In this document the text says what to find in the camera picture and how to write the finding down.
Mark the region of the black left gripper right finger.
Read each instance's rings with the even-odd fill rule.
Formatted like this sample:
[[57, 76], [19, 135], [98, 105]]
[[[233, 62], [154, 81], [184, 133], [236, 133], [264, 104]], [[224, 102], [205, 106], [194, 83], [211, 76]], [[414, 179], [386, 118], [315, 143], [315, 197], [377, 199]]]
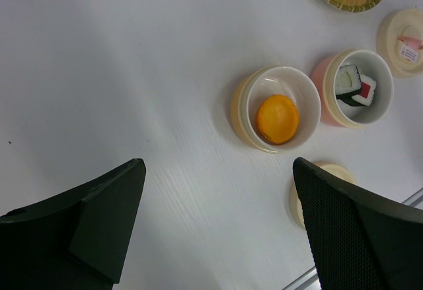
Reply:
[[293, 179], [322, 289], [422, 288], [422, 210], [304, 158]]

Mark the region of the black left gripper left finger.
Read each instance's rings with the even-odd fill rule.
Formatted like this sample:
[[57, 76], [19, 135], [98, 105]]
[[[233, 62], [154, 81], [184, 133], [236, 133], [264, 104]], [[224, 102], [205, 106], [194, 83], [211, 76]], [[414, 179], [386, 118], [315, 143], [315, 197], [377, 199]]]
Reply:
[[146, 167], [132, 159], [1, 216], [2, 289], [112, 289], [119, 283]]

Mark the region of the cream lid orange handle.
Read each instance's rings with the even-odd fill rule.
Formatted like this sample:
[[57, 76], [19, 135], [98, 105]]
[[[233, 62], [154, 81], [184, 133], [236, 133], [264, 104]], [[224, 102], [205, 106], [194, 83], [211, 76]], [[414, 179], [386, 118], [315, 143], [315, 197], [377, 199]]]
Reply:
[[[317, 165], [321, 169], [327, 171], [328, 173], [336, 176], [342, 180], [345, 180], [349, 183], [356, 184], [356, 179], [354, 175], [344, 166], [330, 162], [330, 161], [315, 161], [313, 164]], [[303, 210], [301, 206], [301, 202], [297, 195], [297, 190], [295, 187], [295, 182], [292, 182], [291, 189], [289, 192], [289, 209], [291, 212], [291, 216], [295, 223], [305, 230], [305, 224], [303, 219]]]

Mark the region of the orange round food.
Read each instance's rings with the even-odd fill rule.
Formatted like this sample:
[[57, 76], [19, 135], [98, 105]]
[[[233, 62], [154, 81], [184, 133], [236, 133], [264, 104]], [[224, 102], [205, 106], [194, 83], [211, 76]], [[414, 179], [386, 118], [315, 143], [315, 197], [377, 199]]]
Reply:
[[299, 110], [287, 96], [274, 94], [260, 105], [256, 124], [267, 142], [281, 145], [295, 135], [299, 125]]

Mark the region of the sushi roll red centre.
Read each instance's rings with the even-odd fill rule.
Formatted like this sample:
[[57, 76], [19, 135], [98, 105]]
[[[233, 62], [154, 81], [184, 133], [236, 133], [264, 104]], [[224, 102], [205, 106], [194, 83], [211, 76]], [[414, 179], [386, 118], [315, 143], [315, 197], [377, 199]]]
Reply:
[[337, 96], [337, 99], [353, 107], [370, 106], [373, 102], [377, 83], [371, 77], [364, 74], [360, 75], [360, 81], [362, 87], [359, 92], [355, 91], [354, 95], [351, 96], [347, 96], [346, 94], [340, 95]]

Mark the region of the sushi roll green centre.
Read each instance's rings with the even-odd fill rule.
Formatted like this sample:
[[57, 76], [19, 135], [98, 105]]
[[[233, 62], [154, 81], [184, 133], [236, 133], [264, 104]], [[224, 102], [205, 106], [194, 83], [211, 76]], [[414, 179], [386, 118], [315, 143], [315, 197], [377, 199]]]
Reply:
[[335, 77], [335, 95], [337, 99], [350, 98], [362, 91], [362, 81], [358, 67], [354, 64], [344, 65]]

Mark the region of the cream lid pink handle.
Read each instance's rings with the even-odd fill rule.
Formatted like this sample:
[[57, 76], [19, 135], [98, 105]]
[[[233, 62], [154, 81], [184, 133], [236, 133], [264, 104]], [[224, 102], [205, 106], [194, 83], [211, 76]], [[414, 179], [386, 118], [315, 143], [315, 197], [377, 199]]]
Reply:
[[422, 74], [422, 11], [403, 9], [387, 15], [376, 36], [377, 53], [397, 78]]

